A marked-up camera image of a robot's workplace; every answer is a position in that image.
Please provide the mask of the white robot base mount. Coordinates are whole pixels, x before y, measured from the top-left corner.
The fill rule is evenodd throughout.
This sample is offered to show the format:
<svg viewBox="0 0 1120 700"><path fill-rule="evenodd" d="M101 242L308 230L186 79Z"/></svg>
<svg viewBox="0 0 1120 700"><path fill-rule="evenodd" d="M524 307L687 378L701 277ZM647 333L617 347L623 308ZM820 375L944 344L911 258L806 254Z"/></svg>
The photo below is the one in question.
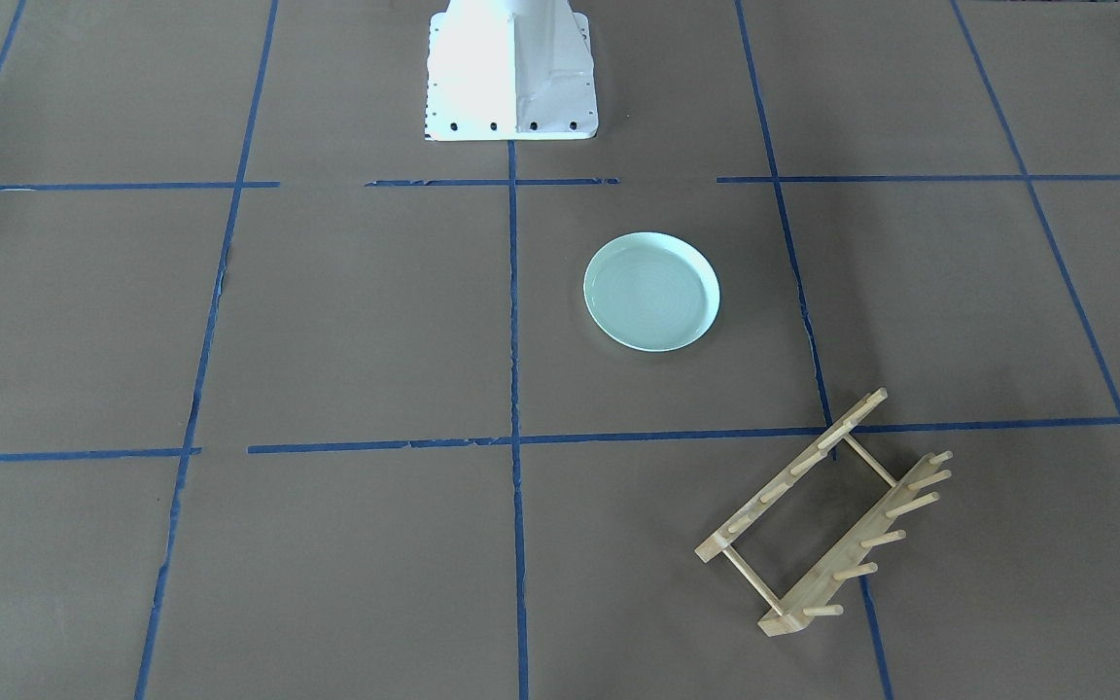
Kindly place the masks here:
<svg viewBox="0 0 1120 700"><path fill-rule="evenodd" d="M450 1L430 18L426 67L430 141L599 132L590 22L569 1Z"/></svg>

